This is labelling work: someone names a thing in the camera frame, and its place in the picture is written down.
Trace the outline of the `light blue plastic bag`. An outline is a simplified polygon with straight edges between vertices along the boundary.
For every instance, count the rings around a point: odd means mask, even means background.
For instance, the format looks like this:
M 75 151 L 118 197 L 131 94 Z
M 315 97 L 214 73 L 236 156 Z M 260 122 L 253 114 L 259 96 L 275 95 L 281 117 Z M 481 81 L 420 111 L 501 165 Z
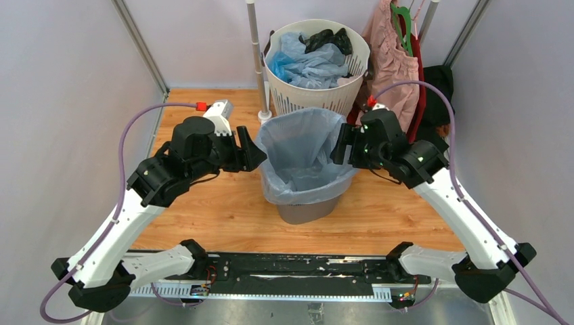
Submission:
M 275 205 L 315 204 L 344 194 L 358 170 L 330 158 L 346 118 L 304 108 L 269 119 L 255 144 L 267 155 L 259 166 L 265 199 Z

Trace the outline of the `white slotted laundry basket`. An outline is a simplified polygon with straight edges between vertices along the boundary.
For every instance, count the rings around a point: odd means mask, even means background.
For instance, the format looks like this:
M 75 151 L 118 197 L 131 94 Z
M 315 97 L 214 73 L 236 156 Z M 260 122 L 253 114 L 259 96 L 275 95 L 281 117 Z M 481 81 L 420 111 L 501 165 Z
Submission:
M 342 28 L 346 30 L 353 48 L 353 53 L 345 57 L 345 63 L 352 75 L 347 84 L 331 89 L 305 89 L 280 80 L 270 70 L 271 59 L 280 50 L 280 37 L 282 35 L 289 32 L 302 32 L 306 36 L 311 36 L 325 29 L 337 32 Z M 307 107 L 325 108 L 343 116 L 350 113 L 363 78 L 368 73 L 370 58 L 370 48 L 359 33 L 344 24 L 330 20 L 303 20 L 279 28 L 269 36 L 267 44 L 269 49 L 263 52 L 263 65 L 267 73 L 269 93 L 278 115 Z

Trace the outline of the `grey mesh trash bin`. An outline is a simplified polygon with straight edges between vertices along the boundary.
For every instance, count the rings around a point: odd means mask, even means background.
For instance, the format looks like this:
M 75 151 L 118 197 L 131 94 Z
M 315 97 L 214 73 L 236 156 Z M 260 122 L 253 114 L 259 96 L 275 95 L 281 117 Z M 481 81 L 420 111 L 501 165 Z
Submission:
M 313 204 L 282 204 L 276 205 L 279 216 L 283 221 L 292 225 L 309 223 L 326 217 L 336 208 L 340 196 Z

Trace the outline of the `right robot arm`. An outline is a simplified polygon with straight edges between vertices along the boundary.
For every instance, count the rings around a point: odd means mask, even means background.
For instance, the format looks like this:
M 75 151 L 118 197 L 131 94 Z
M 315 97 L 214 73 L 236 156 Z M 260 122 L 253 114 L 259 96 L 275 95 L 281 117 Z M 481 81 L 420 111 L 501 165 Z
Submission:
M 362 116 L 360 126 L 343 123 L 330 158 L 371 172 L 384 169 L 390 180 L 427 201 L 463 244 L 463 251 L 453 252 L 402 242 L 386 256 L 387 275 L 394 282 L 411 276 L 437 278 L 487 303 L 536 256 L 531 244 L 517 243 L 485 215 L 444 153 L 426 140 L 409 143 L 389 110 L 373 109 Z

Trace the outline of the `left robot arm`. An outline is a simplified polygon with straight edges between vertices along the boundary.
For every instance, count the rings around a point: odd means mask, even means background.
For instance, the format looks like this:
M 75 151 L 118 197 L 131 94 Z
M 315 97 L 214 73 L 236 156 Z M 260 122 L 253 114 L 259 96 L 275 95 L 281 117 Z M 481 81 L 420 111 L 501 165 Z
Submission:
M 155 155 L 140 162 L 126 180 L 123 198 L 87 245 L 73 257 L 56 259 L 53 273 L 70 285 L 75 306 L 96 312 L 110 311 L 132 290 L 169 276 L 205 279 L 208 254 L 194 240 L 132 260 L 125 253 L 192 186 L 222 171 L 254 171 L 266 158 L 246 127 L 232 131 L 224 118 L 186 118 Z

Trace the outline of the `white rack base foot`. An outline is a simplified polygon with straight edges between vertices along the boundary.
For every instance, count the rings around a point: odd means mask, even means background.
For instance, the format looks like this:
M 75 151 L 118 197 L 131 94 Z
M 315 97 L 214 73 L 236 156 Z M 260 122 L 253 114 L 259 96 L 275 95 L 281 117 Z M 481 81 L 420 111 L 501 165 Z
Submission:
M 273 112 L 270 109 L 270 86 L 268 81 L 263 81 L 262 86 L 259 87 L 259 95 L 261 100 L 261 109 L 257 114 L 257 118 L 260 124 L 263 125 L 273 117 Z

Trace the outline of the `pink plastic bag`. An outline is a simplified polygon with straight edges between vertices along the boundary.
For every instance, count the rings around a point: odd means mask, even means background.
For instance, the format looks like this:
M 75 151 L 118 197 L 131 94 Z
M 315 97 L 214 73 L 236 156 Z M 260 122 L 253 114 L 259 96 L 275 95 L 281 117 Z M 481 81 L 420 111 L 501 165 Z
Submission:
M 355 80 L 359 79 L 361 76 L 349 76 L 349 77 L 341 77 L 337 80 L 337 85 L 339 87 L 342 87 L 344 85 L 348 85 L 352 82 L 354 82 Z

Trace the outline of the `black garment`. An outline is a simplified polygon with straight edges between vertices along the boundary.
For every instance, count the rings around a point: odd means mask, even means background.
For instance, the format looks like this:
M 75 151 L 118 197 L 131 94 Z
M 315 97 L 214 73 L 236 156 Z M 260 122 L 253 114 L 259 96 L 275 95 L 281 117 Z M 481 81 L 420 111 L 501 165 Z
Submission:
M 424 80 L 436 87 L 450 102 L 454 94 L 454 78 L 449 66 L 429 66 L 423 69 Z M 451 131 L 449 110 L 443 100 L 432 90 L 425 88 L 426 107 L 416 133 L 416 140 L 426 140 L 440 151 L 448 149 L 445 138 Z

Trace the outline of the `crumpled pale blue bag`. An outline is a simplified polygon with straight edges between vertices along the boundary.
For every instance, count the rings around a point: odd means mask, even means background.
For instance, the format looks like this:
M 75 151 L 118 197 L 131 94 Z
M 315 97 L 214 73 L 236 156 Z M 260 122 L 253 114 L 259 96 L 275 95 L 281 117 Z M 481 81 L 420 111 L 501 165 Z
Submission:
M 305 53 L 305 45 L 299 41 L 301 33 L 287 32 L 280 37 L 280 51 L 295 63 L 286 66 L 292 77 L 289 85 L 304 89 L 322 90 L 338 87 L 337 80 L 349 74 L 348 64 L 340 50 L 333 44 L 325 44 L 316 51 Z

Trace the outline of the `pink hanging garment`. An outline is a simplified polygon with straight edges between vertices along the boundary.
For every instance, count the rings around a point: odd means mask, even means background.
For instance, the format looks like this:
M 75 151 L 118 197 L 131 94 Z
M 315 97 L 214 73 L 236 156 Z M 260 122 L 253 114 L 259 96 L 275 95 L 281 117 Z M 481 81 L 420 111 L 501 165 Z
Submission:
M 401 46 L 391 18 L 391 2 L 380 1 L 362 32 L 370 46 L 370 61 L 374 76 L 361 85 L 355 103 L 365 104 L 384 88 L 400 81 L 417 81 L 419 63 Z M 394 87 L 380 95 L 377 102 L 393 111 L 403 131 L 408 131 L 420 98 L 420 86 L 407 84 Z

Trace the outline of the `bright blue plastic bag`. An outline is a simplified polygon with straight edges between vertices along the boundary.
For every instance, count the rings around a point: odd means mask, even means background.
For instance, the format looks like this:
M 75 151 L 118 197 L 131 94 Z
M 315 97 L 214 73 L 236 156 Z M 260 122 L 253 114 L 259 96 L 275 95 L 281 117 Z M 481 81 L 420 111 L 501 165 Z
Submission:
M 284 52 L 277 51 L 271 59 L 269 69 L 281 81 L 290 83 L 292 77 L 288 75 L 290 72 L 286 70 L 286 66 L 294 63 L 295 61 Z

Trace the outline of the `black plastic bag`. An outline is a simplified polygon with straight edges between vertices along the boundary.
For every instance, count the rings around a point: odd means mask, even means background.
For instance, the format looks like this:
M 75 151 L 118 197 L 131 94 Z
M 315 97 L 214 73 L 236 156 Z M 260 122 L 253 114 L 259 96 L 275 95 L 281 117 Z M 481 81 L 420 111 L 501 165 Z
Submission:
M 335 45 L 344 56 L 348 56 L 353 53 L 353 46 L 346 28 L 340 28 L 337 32 L 333 32 L 333 30 L 330 29 L 324 29 L 308 38 L 300 35 L 299 41 L 305 45 L 305 53 L 316 51 L 320 47 L 329 43 Z

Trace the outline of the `green clothes hanger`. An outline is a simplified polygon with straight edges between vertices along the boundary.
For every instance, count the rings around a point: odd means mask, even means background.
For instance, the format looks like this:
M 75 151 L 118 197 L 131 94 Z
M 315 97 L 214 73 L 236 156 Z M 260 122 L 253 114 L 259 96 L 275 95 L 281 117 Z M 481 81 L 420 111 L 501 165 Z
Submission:
M 394 3 L 390 4 L 390 9 L 392 21 L 397 31 L 400 45 L 409 56 L 413 56 L 411 42 L 412 21 L 410 10 L 407 7 L 398 6 Z

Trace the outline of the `silver clothes rack pole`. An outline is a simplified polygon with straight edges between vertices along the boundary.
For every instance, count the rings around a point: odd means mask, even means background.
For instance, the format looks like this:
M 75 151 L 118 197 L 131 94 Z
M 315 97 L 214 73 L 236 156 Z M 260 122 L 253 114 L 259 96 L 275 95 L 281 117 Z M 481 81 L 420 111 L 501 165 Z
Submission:
M 259 87 L 262 86 L 263 81 L 265 81 L 265 74 L 263 68 L 263 56 L 261 52 L 261 46 L 259 43 L 259 32 L 257 28 L 257 15 L 255 9 L 255 1 L 253 0 L 245 0 L 247 13 L 248 13 L 248 22 L 250 28 L 250 38 L 252 43 L 252 53 L 254 58 L 255 64 L 255 74 L 257 80 L 257 89 L 259 92 Z

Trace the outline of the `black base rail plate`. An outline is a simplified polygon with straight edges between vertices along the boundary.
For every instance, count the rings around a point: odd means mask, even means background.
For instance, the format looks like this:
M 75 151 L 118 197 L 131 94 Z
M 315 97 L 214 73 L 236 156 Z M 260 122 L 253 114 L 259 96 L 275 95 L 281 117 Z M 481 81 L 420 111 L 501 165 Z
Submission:
M 373 286 L 430 284 L 428 276 L 402 274 L 383 256 L 213 253 L 199 282 L 215 277 L 213 294 L 366 297 Z

